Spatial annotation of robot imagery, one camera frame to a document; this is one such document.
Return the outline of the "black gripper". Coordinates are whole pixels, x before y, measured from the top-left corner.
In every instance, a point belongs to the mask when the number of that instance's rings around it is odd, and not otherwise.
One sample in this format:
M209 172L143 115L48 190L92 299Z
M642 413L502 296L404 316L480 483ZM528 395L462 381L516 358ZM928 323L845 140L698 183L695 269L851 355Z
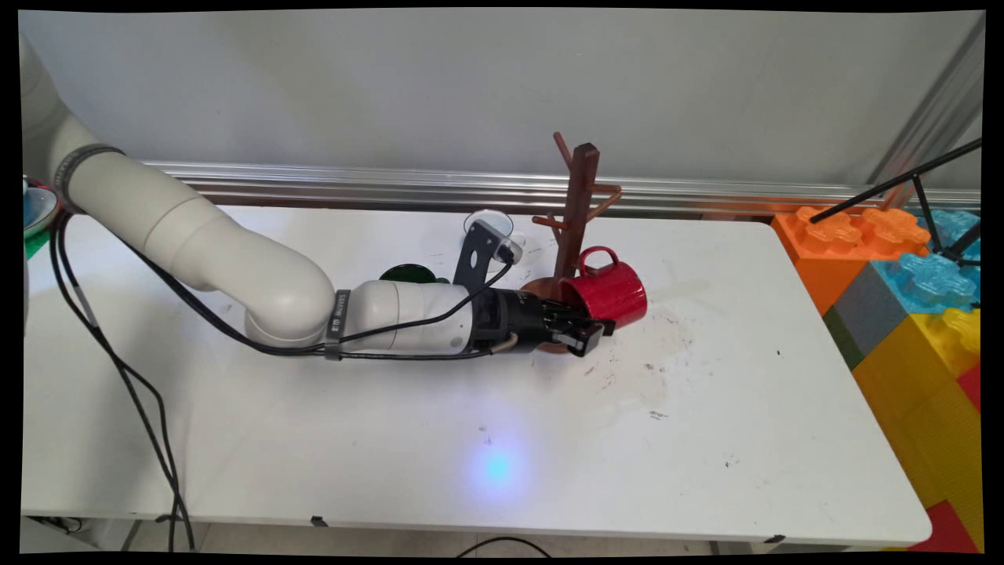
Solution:
M595 318L584 305L541 299L523 290L487 289L472 300L472 349L485 350L517 337L506 353L526 353L547 344L553 354L585 357L604 336L613 336L614 319Z

